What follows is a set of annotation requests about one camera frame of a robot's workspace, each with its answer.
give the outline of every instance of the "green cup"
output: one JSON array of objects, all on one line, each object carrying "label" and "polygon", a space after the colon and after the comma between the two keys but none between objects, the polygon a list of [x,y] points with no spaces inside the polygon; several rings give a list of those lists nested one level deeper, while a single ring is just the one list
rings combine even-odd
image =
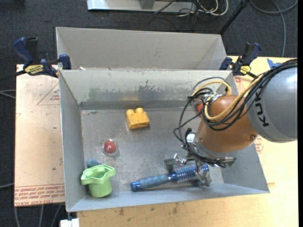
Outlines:
[{"label": "green cup", "polygon": [[116,175],[116,171],[111,166],[93,166],[83,171],[81,183],[89,186],[92,197],[101,198],[112,192],[110,177],[114,175]]}]

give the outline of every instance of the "red ball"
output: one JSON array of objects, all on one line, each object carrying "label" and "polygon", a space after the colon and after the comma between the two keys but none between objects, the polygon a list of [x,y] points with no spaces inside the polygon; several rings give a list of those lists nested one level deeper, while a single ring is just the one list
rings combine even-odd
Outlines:
[{"label": "red ball", "polygon": [[105,153],[112,154],[116,151],[117,146],[113,141],[107,140],[103,145],[103,149]]}]

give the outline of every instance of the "clamp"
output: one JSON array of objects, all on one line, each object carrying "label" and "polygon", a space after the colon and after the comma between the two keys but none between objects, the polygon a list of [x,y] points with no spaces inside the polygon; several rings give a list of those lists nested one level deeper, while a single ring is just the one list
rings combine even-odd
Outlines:
[{"label": "clamp", "polygon": [[250,44],[247,42],[243,55],[239,56],[236,62],[232,62],[230,57],[226,57],[220,66],[220,70],[227,70],[229,66],[232,66],[233,76],[249,75],[256,79],[257,76],[250,72],[250,64],[260,55],[261,51],[261,47],[257,43]]},{"label": "clamp", "polygon": [[47,75],[57,78],[58,70],[52,67],[53,63],[61,63],[60,69],[71,69],[71,61],[66,54],[59,55],[59,58],[54,61],[49,61],[48,59],[40,60],[37,37],[28,38],[27,40],[24,37],[17,39],[13,44],[13,50],[26,62],[23,65],[23,71],[19,72],[19,74],[27,73],[30,76]]}]

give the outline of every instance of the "gray bin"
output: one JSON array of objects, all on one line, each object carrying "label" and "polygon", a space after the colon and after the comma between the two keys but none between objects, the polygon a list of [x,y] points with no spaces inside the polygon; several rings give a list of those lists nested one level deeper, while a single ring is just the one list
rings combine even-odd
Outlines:
[{"label": "gray bin", "polygon": [[[59,75],[67,211],[268,192],[253,144],[234,152],[232,167],[210,167],[210,187],[168,183],[139,192],[130,188],[132,181],[166,173],[164,159],[185,156],[172,131],[197,82],[220,76],[236,93],[231,72],[218,71],[226,56],[219,35],[57,28],[57,46],[58,55],[68,54],[73,66]],[[213,84],[213,90],[223,87]],[[137,107],[147,112],[150,124],[129,130],[125,112]],[[184,120],[195,114],[188,108]],[[188,127],[196,129],[199,121]],[[107,139],[118,143],[118,154],[103,154]],[[107,197],[91,197],[80,183],[89,158],[116,169]]]}]

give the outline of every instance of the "yellow lego block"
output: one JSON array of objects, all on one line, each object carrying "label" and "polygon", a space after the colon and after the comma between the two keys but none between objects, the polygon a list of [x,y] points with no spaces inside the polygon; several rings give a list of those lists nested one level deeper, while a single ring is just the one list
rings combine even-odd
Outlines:
[{"label": "yellow lego block", "polygon": [[146,127],[150,122],[147,113],[142,108],[137,108],[135,111],[129,109],[125,114],[127,126],[130,130]]}]

